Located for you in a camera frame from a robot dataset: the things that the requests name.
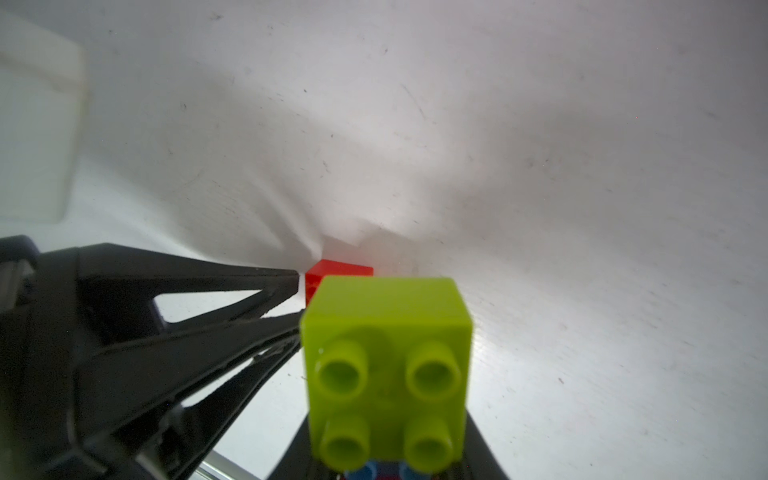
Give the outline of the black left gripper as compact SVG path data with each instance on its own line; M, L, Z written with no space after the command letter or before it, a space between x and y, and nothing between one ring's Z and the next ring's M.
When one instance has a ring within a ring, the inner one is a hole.
M24 235L2 240L1 260L22 270L1 298L15 478L187 479L299 349L300 313L260 318L298 292L295 270L108 243L41 254ZM250 290L177 323L155 303Z

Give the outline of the blue long lego brick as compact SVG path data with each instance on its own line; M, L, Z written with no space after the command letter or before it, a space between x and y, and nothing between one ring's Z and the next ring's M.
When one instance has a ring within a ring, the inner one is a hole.
M431 474L412 469L406 462L370 460L354 471L345 471L345 480L430 480Z

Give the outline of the lime green lego brick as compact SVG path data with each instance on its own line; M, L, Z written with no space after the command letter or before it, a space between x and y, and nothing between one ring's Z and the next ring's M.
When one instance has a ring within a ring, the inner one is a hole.
M315 458L428 474L461 459L473 320L452 279L328 276L300 337Z

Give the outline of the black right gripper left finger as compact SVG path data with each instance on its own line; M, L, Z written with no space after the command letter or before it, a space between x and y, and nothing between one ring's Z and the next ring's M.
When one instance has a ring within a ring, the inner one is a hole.
M312 466L309 421L305 417L268 480L307 480Z

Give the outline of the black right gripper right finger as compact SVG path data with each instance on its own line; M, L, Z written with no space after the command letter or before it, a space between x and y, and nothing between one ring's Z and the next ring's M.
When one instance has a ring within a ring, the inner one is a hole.
M509 480L470 414L466 415L464 470L473 480Z

